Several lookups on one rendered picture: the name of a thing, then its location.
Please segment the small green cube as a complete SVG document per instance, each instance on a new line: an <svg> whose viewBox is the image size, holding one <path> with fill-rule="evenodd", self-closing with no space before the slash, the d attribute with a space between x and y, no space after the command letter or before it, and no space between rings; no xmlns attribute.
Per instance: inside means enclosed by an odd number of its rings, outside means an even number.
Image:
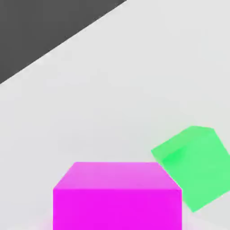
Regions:
<svg viewBox="0 0 230 230"><path fill-rule="evenodd" d="M190 126L151 152L192 212L230 191L230 154L213 128Z"/></svg>

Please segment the small magenta cube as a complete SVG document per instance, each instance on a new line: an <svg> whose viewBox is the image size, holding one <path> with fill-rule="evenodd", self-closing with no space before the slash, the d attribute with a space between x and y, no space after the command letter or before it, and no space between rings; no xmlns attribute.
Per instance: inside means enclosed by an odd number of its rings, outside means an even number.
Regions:
<svg viewBox="0 0 230 230"><path fill-rule="evenodd" d="M182 190L156 162L76 162L53 189L53 230L182 230Z"/></svg>

